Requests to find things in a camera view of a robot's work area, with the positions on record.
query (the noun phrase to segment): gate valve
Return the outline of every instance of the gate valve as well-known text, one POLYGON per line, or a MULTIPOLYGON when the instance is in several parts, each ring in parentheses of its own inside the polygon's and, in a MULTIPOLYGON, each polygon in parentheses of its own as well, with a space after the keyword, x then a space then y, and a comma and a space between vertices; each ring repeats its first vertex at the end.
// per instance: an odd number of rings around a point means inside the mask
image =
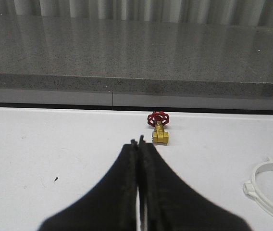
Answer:
POLYGON ((169 123, 169 115, 163 111, 153 112, 148 115, 147 123, 155 128, 152 132, 153 143, 168 143, 169 133, 164 131, 163 126, 169 123))

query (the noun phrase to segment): valve handle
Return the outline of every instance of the valve handle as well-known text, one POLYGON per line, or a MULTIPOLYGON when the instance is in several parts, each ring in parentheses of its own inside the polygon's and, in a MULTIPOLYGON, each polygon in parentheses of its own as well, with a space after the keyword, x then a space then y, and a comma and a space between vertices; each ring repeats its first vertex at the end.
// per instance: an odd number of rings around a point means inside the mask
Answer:
POLYGON ((164 126, 169 123, 169 115, 164 113, 163 111, 153 112, 148 115, 147 123, 153 127, 155 127, 156 123, 161 121, 161 124, 164 126))

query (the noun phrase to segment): granite countertop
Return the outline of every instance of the granite countertop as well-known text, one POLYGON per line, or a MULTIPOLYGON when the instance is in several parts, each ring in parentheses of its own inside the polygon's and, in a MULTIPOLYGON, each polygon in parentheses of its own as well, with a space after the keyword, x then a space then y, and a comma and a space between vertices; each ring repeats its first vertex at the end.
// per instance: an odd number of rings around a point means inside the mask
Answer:
POLYGON ((273 28, 0 15, 3 89, 273 100, 273 28))

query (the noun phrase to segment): white table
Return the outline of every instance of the white table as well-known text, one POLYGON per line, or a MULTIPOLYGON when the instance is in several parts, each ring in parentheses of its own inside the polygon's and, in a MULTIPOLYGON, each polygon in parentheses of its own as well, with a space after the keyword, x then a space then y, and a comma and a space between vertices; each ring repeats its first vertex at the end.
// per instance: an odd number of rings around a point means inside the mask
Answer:
MULTIPOLYGON (((0 108, 0 231, 34 231, 82 197, 124 143, 151 141, 150 113, 0 108)), ((254 231, 273 231, 273 217, 242 190, 254 166, 273 158, 273 115, 169 115, 170 142, 156 148, 170 167, 254 231)), ((273 171, 257 181, 273 201, 273 171)))

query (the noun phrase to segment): red handwheel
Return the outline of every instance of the red handwheel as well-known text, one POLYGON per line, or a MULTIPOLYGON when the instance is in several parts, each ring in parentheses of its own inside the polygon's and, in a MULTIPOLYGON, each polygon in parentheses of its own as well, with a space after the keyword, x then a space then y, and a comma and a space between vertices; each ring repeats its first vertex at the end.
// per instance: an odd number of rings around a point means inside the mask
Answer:
POLYGON ((162 125, 166 125, 167 123, 169 123, 169 115, 164 113, 163 111, 159 111, 153 112, 147 117, 147 123, 153 127, 155 127, 158 121, 161 121, 162 125))

